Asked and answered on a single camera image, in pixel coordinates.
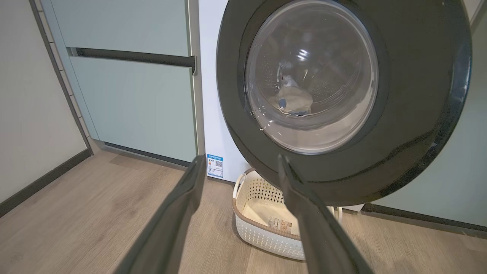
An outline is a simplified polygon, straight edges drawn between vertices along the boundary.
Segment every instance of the light green cabinet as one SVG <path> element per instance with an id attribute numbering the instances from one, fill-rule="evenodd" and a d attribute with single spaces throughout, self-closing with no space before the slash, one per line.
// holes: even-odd
<path id="1" fill-rule="evenodd" d="M 477 19 L 470 87 L 453 134 L 423 173 L 373 204 L 487 226 L 487 14 Z"/>
<path id="2" fill-rule="evenodd" d="M 70 57 L 100 140 L 191 162 L 191 68 Z"/>
<path id="3" fill-rule="evenodd" d="M 67 47 L 189 56 L 185 0 L 51 0 Z"/>

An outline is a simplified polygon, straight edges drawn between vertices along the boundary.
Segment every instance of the laminate floor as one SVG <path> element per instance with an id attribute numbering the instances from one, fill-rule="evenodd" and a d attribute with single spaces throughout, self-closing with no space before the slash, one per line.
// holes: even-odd
<path id="1" fill-rule="evenodd" d="M 0 274 L 111 273 L 183 171 L 101 151 L 0 218 Z M 207 180 L 179 273 L 306 273 L 244 243 L 232 186 Z M 487 273 L 487 240 L 344 214 L 376 273 Z"/>

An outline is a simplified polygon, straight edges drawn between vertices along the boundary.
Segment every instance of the front-loading washing machine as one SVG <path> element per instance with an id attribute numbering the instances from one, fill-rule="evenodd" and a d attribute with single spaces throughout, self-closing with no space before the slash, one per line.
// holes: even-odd
<path id="1" fill-rule="evenodd" d="M 327 204 L 386 196 L 439 154 L 471 67 L 460 0 L 200 0 L 208 175 L 292 160 Z"/>

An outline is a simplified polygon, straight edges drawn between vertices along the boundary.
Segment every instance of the energy label sticker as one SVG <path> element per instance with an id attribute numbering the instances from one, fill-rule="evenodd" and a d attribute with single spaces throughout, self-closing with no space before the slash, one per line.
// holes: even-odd
<path id="1" fill-rule="evenodd" d="M 223 158 L 207 154 L 208 175 L 223 178 Z"/>

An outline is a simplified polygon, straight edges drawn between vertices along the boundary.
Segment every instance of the white laundry basket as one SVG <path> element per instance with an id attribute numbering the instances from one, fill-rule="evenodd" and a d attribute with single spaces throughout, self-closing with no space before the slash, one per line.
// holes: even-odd
<path id="1" fill-rule="evenodd" d="M 255 169 L 240 175 L 232 203 L 237 231 L 244 241 L 284 257 L 304 260 L 298 220 L 286 208 L 282 192 Z M 339 222 L 341 215 L 338 207 Z"/>

